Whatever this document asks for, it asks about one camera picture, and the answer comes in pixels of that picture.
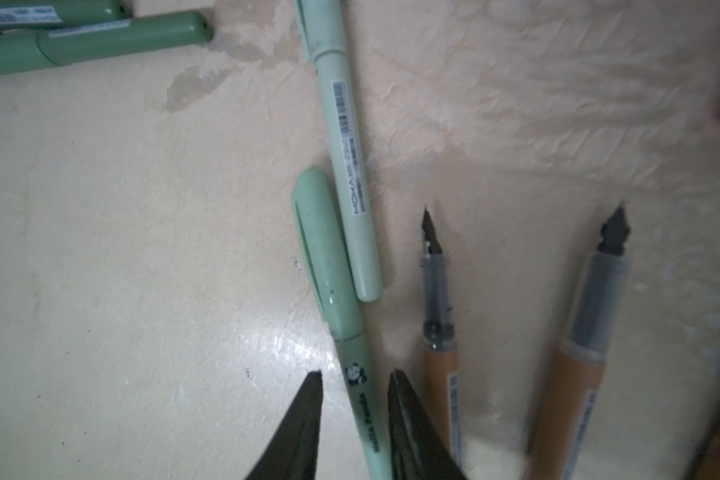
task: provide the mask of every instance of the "light green pen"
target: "light green pen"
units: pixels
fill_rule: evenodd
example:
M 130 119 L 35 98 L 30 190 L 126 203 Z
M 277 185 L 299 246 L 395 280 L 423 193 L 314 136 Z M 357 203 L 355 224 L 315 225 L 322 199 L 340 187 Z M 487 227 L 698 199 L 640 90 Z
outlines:
M 342 6 L 339 0 L 293 0 L 293 11 L 304 54 L 317 69 L 355 292 L 363 302 L 373 302 L 382 296 L 382 271 L 349 80 Z
M 388 432 L 376 396 L 360 305 L 328 180 L 320 169 L 308 168 L 298 176 L 291 206 L 312 293 L 336 342 L 368 471 L 373 480 L 391 480 Z

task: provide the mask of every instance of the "pen tip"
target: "pen tip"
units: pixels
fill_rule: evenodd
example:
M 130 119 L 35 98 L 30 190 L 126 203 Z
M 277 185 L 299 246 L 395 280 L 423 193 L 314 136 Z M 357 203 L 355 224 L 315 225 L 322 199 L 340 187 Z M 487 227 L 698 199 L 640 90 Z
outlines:
M 606 220 L 600 229 L 603 237 L 597 249 L 604 254 L 622 256 L 624 255 L 624 243 L 632 229 L 626 222 L 626 210 L 624 201 L 619 203 L 616 211 Z
M 429 216 L 429 210 L 424 206 L 424 218 L 422 219 L 422 233 L 424 236 L 424 249 L 430 255 L 438 255 L 443 253 L 443 249 L 438 243 L 438 237 L 434 232 L 434 224 L 432 217 Z

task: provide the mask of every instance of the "wrinkled surface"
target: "wrinkled surface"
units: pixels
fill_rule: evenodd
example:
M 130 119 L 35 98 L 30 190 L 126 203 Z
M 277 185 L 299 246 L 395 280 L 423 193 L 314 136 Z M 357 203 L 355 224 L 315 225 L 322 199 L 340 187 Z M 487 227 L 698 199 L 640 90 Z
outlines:
M 0 78 L 0 479 L 241 478 L 317 369 L 317 476 L 365 479 L 288 206 L 328 165 L 290 2 L 134 6 L 213 7 L 216 37 Z M 584 255 L 626 199 L 633 269 L 574 477 L 679 478 L 720 401 L 720 0 L 346 13 L 376 370 L 421 385 L 426 204 L 465 473 L 518 478 Z

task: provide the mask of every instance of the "barcode sticker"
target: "barcode sticker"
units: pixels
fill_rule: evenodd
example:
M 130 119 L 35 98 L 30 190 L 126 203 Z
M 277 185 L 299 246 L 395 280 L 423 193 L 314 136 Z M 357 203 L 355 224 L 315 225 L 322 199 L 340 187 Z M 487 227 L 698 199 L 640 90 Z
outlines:
M 592 410 L 595 408 L 595 400 L 597 400 L 597 390 L 587 390 L 584 394 L 584 404 L 581 406 L 581 414 L 579 414 L 579 421 L 574 430 L 574 438 L 571 440 L 560 480 L 570 480 L 571 475 L 574 474 L 576 459 L 579 457 L 581 444 L 584 443 L 586 427 L 590 424 Z
M 51 5 L 0 8 L 0 25 L 61 23 Z
M 448 441 L 451 458 L 461 467 L 461 427 L 458 418 L 458 372 L 448 374 Z
M 352 108 L 349 102 L 349 90 L 347 82 L 334 80 L 333 100 L 336 104 L 336 119 L 338 131 L 342 140 L 342 156 L 344 158 L 344 170 L 347 176 L 347 187 L 349 188 L 349 199 L 352 202 L 352 215 L 365 215 L 368 212 L 366 207 L 365 178 L 360 168 L 360 159 L 357 154 L 357 140 L 352 125 Z
M 92 25 L 82 25 L 80 27 L 59 28 L 48 32 L 48 38 L 69 37 L 70 35 L 80 35 L 83 33 L 106 32 L 107 30 L 117 30 L 130 26 L 130 18 L 125 20 L 115 20 L 114 22 L 95 23 Z

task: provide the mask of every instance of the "pen clip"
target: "pen clip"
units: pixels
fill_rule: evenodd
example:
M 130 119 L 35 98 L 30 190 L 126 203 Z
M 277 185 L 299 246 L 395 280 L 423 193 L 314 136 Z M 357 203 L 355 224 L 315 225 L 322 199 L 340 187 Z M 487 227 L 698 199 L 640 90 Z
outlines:
M 317 277 L 315 276 L 315 267 L 312 266 L 312 257 L 309 255 L 309 246 L 307 244 L 307 238 L 304 234 L 304 226 L 302 225 L 302 216 L 298 211 L 298 202 L 293 202 L 293 217 L 296 219 L 296 228 L 298 230 L 298 245 L 301 247 L 302 258 L 304 259 L 304 269 L 309 276 L 309 287 L 312 289 L 312 294 L 315 295 L 317 301 L 317 308 L 320 310 L 320 317 L 324 322 L 327 322 L 326 312 L 322 308 L 322 297 L 320 297 L 320 289 L 317 288 Z
M 293 16 L 296 18 L 296 26 L 298 27 L 298 36 L 302 40 L 302 50 L 307 60 L 312 60 L 309 52 L 309 39 L 307 37 L 307 24 L 304 21 L 304 7 L 302 0 L 293 0 Z

